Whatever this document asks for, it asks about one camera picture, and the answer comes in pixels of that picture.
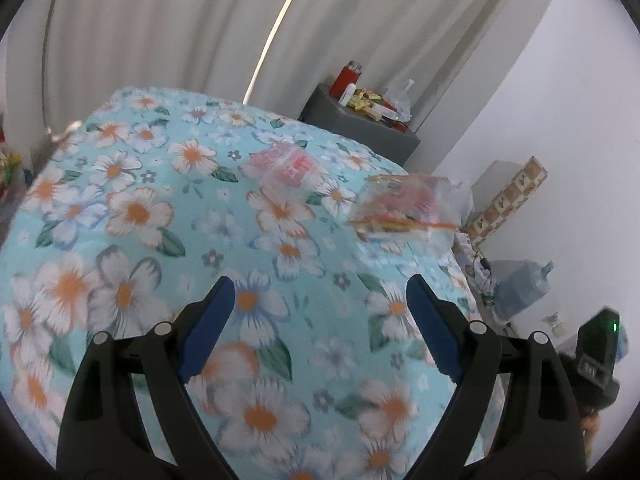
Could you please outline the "person's right hand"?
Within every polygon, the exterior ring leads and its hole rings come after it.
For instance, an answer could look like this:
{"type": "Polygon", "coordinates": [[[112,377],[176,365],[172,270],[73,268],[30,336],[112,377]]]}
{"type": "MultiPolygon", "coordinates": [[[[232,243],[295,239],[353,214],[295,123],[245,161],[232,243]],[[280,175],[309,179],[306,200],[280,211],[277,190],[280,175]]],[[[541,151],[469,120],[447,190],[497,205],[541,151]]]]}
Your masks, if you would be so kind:
{"type": "Polygon", "coordinates": [[[584,438],[586,460],[590,460],[593,442],[596,440],[600,427],[601,419],[599,411],[595,408],[585,406],[580,412],[580,428],[582,428],[582,437],[584,438]]]}

